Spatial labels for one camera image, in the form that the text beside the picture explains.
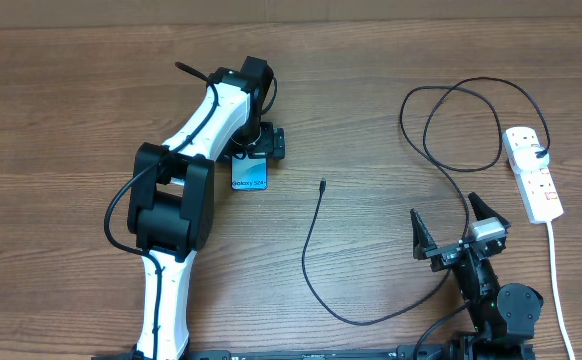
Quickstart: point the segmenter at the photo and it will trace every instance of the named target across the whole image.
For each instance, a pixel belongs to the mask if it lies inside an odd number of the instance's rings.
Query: white power strip
[[[515,174],[522,202],[527,210],[529,222],[546,224],[549,235],[549,258],[551,266],[551,287],[558,316],[558,325],[564,339],[564,345],[570,360],[575,360],[575,354],[564,326],[562,306],[558,293],[558,279],[555,261],[555,240],[551,220],[564,213],[558,192],[549,172],[549,154],[538,158],[537,153],[544,150],[540,146],[538,135],[531,128],[514,127],[502,135],[502,142],[507,150],[511,169]]]

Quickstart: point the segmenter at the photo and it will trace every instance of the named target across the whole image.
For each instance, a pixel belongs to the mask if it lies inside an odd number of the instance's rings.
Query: wooden table
[[[87,359],[137,341],[142,265],[106,242],[105,208],[140,144],[162,142],[200,103],[203,84],[173,62],[209,73],[239,68],[247,55],[267,59],[279,80],[266,120],[285,129],[287,158],[270,168],[264,192],[232,192],[228,169],[217,169],[215,223],[191,284],[193,350],[391,348],[414,343],[455,308],[453,280],[396,319],[346,325],[309,292],[300,254],[325,177],[307,256],[325,301],[368,320],[432,289],[442,274],[412,258],[409,209],[441,245],[458,239],[463,213],[398,133],[399,106],[416,86],[497,76],[527,89],[549,124],[565,208],[555,222],[562,306],[582,360],[582,18],[0,31],[0,359]],[[489,97],[505,129],[532,126],[546,141],[515,90],[470,88]],[[439,95],[408,105],[415,139]],[[429,138],[441,161],[458,166],[488,163],[498,141],[486,106],[462,94],[441,108]],[[452,175],[513,223],[494,268],[502,284],[544,295],[537,353],[566,358],[546,229],[528,223],[504,157],[488,171]],[[126,206],[113,230],[133,244]],[[430,342],[469,328],[462,314]]]

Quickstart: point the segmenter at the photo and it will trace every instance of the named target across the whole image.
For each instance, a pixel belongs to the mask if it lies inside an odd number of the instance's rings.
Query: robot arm
[[[157,272],[154,262],[143,257],[146,290],[142,333],[134,352],[121,358],[184,358],[189,340],[186,312],[191,268],[213,223],[215,162],[237,154],[284,158],[283,130],[260,122],[273,80],[266,61],[247,57],[240,71],[219,68],[208,80],[215,86],[218,105],[191,143],[178,153],[169,153],[195,134],[210,113],[216,101],[211,87],[180,131],[163,145],[144,143],[136,154],[134,177],[138,178],[131,186],[127,226],[136,235],[136,247],[153,256],[162,271]],[[169,183],[183,187],[181,197],[157,190],[156,184]],[[156,301],[160,310],[157,357],[153,333]]]

